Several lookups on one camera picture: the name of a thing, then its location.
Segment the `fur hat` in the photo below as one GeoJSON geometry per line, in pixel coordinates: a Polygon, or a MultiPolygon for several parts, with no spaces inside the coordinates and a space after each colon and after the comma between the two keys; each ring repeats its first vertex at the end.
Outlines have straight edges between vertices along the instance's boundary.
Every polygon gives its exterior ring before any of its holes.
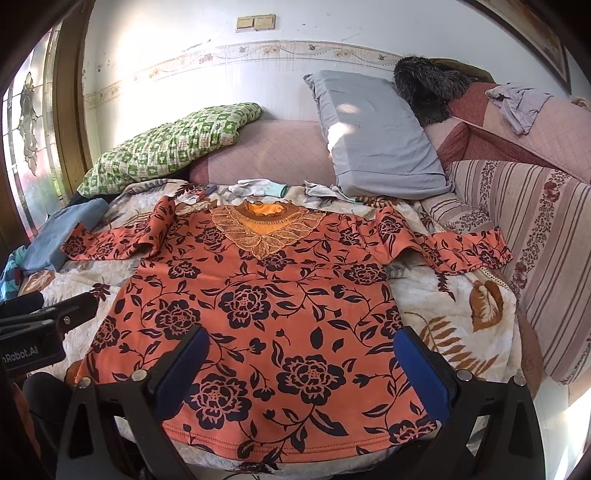
{"type": "Polygon", "coordinates": [[[422,127],[450,118],[447,104],[461,98],[470,79],[457,70],[442,70],[424,57],[404,57],[394,69],[394,82],[422,127]]]}

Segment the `stained glass window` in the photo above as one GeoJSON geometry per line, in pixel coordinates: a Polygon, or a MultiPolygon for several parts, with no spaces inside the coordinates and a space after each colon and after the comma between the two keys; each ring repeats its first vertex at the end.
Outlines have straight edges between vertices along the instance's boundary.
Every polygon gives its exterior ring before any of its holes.
{"type": "Polygon", "coordinates": [[[53,129],[52,72],[60,27],[29,54],[2,99],[2,144],[12,195],[29,238],[68,201],[53,129]]]}

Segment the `light switch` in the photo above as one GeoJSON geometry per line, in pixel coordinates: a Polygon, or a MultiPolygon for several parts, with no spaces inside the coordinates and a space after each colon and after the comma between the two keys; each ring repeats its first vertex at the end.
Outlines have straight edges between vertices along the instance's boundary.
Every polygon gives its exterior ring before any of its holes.
{"type": "Polygon", "coordinates": [[[255,19],[252,17],[240,17],[236,21],[236,30],[242,30],[243,28],[254,27],[255,19]]]}
{"type": "Polygon", "coordinates": [[[274,14],[255,16],[255,30],[274,30],[275,18],[274,14]]]}

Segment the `blue towel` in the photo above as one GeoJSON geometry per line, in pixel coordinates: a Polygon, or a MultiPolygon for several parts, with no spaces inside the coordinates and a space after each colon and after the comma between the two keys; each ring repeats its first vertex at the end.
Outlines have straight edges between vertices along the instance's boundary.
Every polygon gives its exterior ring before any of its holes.
{"type": "Polygon", "coordinates": [[[94,228],[109,209],[103,199],[94,199],[80,205],[72,205],[50,216],[39,230],[27,249],[21,269],[25,276],[43,270],[58,271],[67,256],[60,250],[70,233],[79,222],[89,231],[94,228]]]}
{"type": "Polygon", "coordinates": [[[0,277],[1,301],[17,298],[22,282],[21,263],[26,251],[27,247],[18,247],[8,257],[4,272],[2,272],[2,276],[0,277]]]}

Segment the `shirt sleeve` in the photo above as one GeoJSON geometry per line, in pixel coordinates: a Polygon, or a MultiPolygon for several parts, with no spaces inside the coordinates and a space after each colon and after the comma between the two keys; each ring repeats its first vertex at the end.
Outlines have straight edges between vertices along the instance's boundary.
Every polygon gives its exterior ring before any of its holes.
{"type": "Polygon", "coordinates": [[[413,232],[403,215],[391,207],[380,210],[375,220],[357,223],[365,248],[386,265],[406,248],[419,252],[435,272],[457,275],[482,267],[501,268],[513,256],[501,230],[423,235],[413,232]]]}
{"type": "Polygon", "coordinates": [[[162,197],[150,216],[129,225],[91,233],[78,223],[61,246],[72,260],[125,260],[140,249],[155,255],[174,223],[174,200],[162,197]]]}

